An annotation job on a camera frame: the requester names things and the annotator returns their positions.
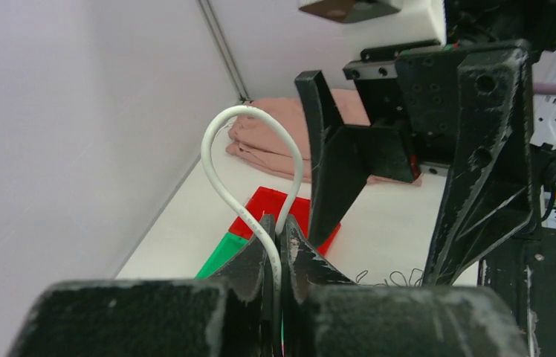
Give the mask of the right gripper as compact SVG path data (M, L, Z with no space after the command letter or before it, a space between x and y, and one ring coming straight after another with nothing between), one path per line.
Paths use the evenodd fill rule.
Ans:
M424 267L450 285L534 214L530 46L411 42L363 49L343 68L370 125L346 124L321 71L294 80L311 152L308 241L321 247L372 176L412 184L426 162L447 179Z

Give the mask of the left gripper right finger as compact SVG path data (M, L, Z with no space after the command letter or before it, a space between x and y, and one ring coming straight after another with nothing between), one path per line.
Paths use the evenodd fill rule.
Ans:
M287 356L526 356L505 303L467 286L366 286L339 272L289 217L280 236Z

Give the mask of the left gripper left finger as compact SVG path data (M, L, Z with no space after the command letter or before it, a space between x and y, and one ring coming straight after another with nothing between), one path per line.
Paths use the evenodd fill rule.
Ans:
M203 279L49 286L10 356L272 356L271 267L257 237Z

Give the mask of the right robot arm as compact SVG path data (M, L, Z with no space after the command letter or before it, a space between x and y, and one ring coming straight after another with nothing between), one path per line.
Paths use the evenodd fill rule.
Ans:
M302 1L365 41L343 70L366 124L348 124L320 71L295 80L311 151L308 239L324 245L377 176L447 181L425 263L449 285L547 218L556 180L556 1Z

